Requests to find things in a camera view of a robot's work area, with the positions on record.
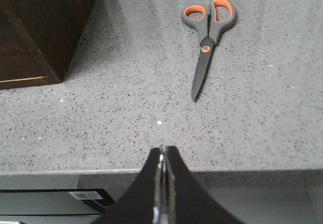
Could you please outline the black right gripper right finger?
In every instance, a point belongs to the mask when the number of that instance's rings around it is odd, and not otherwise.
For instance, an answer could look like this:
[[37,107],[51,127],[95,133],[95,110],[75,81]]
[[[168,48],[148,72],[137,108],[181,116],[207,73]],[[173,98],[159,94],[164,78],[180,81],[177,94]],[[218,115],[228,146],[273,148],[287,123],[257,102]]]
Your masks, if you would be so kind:
[[164,151],[168,223],[242,223],[201,187],[175,146]]

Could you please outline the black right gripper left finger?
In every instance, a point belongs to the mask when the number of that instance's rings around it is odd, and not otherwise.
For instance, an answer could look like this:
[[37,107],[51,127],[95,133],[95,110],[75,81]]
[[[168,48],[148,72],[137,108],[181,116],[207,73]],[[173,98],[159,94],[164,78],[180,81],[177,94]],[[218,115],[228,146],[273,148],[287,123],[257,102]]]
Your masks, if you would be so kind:
[[134,182],[95,223],[161,223],[164,153],[153,148]]

